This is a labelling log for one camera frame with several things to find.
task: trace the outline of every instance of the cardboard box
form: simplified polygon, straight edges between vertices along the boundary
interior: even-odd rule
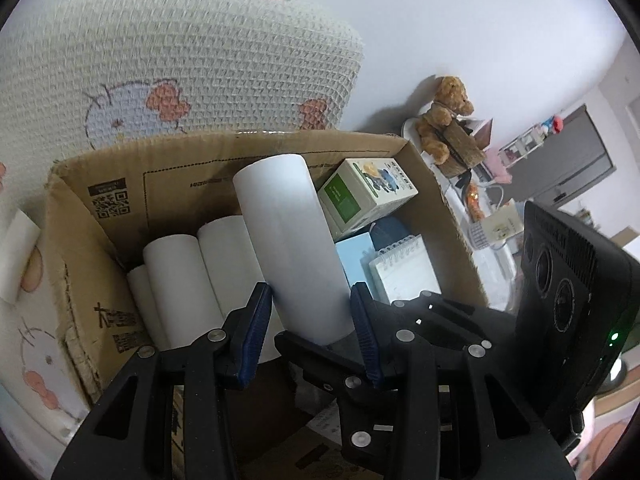
[[[241,468],[244,480],[382,480],[342,458],[340,447],[309,428]]]
[[[322,185],[318,198],[330,228],[338,231],[335,240],[391,214],[417,193],[392,158],[348,158]]]
[[[422,234],[443,294],[487,304],[438,183],[404,139],[321,131],[210,132],[132,141],[56,164],[47,184],[45,260],[58,311],[56,336],[72,379],[90,401],[100,397],[136,348],[149,342],[126,279],[126,271],[142,262],[144,246],[165,235],[196,234],[206,222],[239,214],[233,176],[260,158],[281,153],[305,157],[316,189],[345,158],[395,158],[418,190],[397,215],[414,234]],[[232,426],[236,421],[239,428],[236,452],[255,438],[257,428],[265,428],[260,442],[247,447],[246,459],[264,452],[275,433],[283,439],[298,429],[300,414],[292,394],[285,395],[286,380],[286,373],[274,372],[264,379],[260,396],[250,393],[259,382],[230,396],[238,400],[229,403]],[[284,398],[285,404],[277,404]],[[278,410],[265,409],[270,400]],[[274,427],[284,430],[274,432]]]

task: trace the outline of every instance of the qr code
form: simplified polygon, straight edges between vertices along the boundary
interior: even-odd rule
[[[92,202],[98,218],[110,218],[131,213],[129,194],[126,189],[96,196],[92,198]]]

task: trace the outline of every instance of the hello kitty print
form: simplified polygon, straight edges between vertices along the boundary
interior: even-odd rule
[[[86,94],[90,104],[84,130],[94,150],[130,139],[184,132],[180,120],[191,105],[180,95],[176,80],[132,81],[102,88],[98,95]]]

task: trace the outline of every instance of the gray door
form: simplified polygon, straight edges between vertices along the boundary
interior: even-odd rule
[[[559,207],[614,170],[586,107],[582,106],[566,118],[559,135],[549,137],[509,168],[513,180],[504,186],[504,199],[533,198]]]

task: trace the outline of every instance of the white roll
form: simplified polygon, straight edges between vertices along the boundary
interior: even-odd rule
[[[20,280],[40,236],[40,228],[18,209],[0,245],[0,298],[9,304],[18,299]]]
[[[171,348],[190,345],[207,331],[222,327],[223,317],[195,236],[158,238],[145,247],[143,257]]]
[[[232,310],[245,307],[255,284],[264,281],[249,233],[241,216],[227,216],[203,225],[198,241],[220,312],[226,319]],[[280,317],[272,308],[261,363],[280,356],[273,338],[283,330]]]
[[[151,283],[149,282],[149,274],[146,266],[140,265],[133,269],[127,274],[127,281],[129,282],[133,299],[136,302],[140,316],[142,316],[142,321],[145,322],[151,339],[160,351],[168,350],[170,348],[169,340],[166,337],[162,322],[158,316],[158,308],[156,307],[156,300],[151,290]]]
[[[234,187],[284,328],[319,345],[350,334],[349,285],[305,159],[264,158]]]

